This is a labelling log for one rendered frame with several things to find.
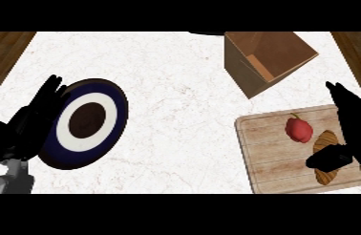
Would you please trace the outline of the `brown cardboard box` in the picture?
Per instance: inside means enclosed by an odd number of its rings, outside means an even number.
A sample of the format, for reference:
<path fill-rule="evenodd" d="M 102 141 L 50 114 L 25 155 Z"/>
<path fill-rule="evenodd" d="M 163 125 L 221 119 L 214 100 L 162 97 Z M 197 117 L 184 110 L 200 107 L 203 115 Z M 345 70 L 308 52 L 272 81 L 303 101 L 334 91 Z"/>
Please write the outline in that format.
<path fill-rule="evenodd" d="M 224 34 L 224 69 L 246 98 L 261 94 L 317 56 L 318 52 L 295 32 Z"/>

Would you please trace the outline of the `brown croissant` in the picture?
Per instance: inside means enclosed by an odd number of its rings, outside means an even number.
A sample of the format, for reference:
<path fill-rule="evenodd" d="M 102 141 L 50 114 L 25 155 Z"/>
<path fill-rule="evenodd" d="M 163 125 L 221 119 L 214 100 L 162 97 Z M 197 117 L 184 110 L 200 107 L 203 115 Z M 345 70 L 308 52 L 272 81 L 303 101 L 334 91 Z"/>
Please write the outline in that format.
<path fill-rule="evenodd" d="M 327 147 L 328 145 L 336 145 L 337 143 L 339 143 L 339 140 L 337 140 L 336 134 L 330 130 L 325 130 L 320 134 L 317 141 L 312 145 L 312 152 L 317 153 L 324 147 Z M 331 182 L 331 180 L 336 178 L 337 173 L 339 173 L 339 170 L 323 172 L 318 169 L 314 169 L 317 182 L 321 185 L 327 185 Z"/>

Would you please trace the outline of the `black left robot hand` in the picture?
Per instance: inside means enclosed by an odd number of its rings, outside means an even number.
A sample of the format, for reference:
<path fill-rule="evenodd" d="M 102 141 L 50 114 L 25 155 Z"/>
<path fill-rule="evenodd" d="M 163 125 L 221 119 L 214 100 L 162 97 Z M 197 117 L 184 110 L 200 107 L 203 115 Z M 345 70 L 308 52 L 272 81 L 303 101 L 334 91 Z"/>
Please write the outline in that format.
<path fill-rule="evenodd" d="M 32 159 L 43 148 L 53 121 L 69 98 L 62 78 L 51 75 L 29 104 L 7 123 L 0 121 L 0 161 Z"/>

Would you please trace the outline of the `pale wooden cutting board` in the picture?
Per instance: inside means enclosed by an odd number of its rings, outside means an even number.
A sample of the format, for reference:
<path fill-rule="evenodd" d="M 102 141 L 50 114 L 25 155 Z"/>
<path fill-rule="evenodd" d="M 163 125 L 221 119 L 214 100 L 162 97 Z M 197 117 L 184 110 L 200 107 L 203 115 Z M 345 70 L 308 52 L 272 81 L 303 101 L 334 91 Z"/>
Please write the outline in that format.
<path fill-rule="evenodd" d="M 286 135 L 284 126 L 292 114 L 312 127 L 312 138 L 306 143 L 293 141 Z M 318 183 L 314 170 L 306 167 L 314 143 L 325 130 L 334 133 L 339 143 L 345 143 L 333 104 L 239 117 L 236 129 L 255 193 L 320 193 L 361 186 L 356 161 L 340 168 L 327 185 Z"/>

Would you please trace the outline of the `red bell pepper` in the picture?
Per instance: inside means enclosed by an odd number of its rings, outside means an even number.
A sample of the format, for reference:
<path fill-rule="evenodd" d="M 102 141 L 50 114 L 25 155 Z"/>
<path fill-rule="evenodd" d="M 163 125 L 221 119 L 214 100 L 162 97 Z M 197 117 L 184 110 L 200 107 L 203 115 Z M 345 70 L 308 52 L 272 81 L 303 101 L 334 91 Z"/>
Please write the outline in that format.
<path fill-rule="evenodd" d="M 284 132 L 296 142 L 306 143 L 312 138 L 312 127 L 295 113 L 286 122 Z"/>

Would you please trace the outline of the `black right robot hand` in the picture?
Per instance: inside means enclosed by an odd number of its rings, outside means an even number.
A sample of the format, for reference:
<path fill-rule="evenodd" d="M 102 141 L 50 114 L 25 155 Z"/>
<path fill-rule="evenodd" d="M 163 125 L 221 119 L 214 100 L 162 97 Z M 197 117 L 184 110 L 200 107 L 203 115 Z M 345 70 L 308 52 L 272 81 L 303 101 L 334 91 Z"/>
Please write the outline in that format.
<path fill-rule="evenodd" d="M 340 83 L 325 82 L 337 106 L 345 144 L 325 146 L 306 159 L 306 167 L 330 172 L 356 160 L 361 164 L 361 97 Z"/>

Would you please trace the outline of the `dark blue and white plate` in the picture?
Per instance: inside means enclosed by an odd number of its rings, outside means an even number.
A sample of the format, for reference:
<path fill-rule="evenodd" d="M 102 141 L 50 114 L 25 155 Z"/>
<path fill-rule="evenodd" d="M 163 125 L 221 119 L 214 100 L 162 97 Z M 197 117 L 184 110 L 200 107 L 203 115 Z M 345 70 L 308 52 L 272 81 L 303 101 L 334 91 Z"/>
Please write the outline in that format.
<path fill-rule="evenodd" d="M 106 79 L 90 78 L 66 89 L 71 94 L 54 119 L 40 152 L 53 168 L 88 166 L 113 148 L 128 119 L 128 101 L 121 88 Z"/>

